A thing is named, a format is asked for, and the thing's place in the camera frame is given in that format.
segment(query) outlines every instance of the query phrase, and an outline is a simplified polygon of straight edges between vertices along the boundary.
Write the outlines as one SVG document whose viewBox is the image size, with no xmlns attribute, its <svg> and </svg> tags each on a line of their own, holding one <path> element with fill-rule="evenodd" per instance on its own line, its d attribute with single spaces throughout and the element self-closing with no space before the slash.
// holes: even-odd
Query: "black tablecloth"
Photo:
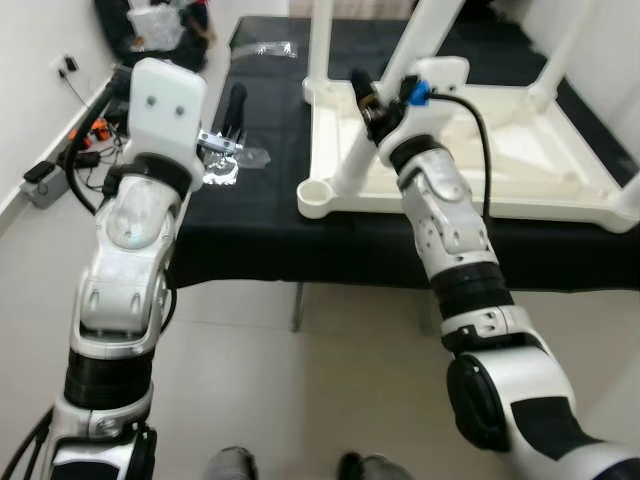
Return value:
<svg viewBox="0 0 640 480">
<path fill-rule="evenodd" d="M 403 29 L 400 21 L 334 21 L 330 76 L 353 67 L 379 77 Z M 303 218 L 296 187 L 310 163 L 310 108 L 301 80 L 308 55 L 308 20 L 247 17 L 232 47 L 292 40 L 298 58 L 245 57 L 232 62 L 218 116 L 229 90 L 246 85 L 248 144 L 266 148 L 264 170 L 241 170 L 233 187 L 204 186 L 193 195 L 178 238 L 172 273 L 178 286 L 212 279 L 257 279 L 424 287 L 408 221 L 393 214 L 332 213 Z M 516 25 L 456 22 L 441 55 L 471 62 L 470 83 L 529 84 L 544 64 Z M 567 83 L 558 101 L 620 184 L 635 164 Z M 614 235 L 586 224 L 496 219 L 495 250 L 511 288 L 586 290 L 637 288 L 638 228 Z"/>
</svg>

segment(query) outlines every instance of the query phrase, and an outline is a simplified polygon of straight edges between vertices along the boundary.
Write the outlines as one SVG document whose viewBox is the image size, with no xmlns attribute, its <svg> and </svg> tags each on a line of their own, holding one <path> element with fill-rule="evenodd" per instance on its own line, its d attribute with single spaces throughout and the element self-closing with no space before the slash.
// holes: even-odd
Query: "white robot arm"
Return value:
<svg viewBox="0 0 640 480">
<path fill-rule="evenodd" d="M 640 478 L 637 452 L 580 428 L 571 385 L 505 287 L 468 183 L 435 138 L 437 128 L 416 133 L 429 125 L 428 98 L 451 97 L 432 94 L 413 76 L 383 105 L 366 74 L 355 72 L 352 83 L 369 138 L 398 173 L 404 212 L 439 301 L 442 343 L 454 355 L 447 387 L 460 432 L 530 480 Z"/>
</svg>

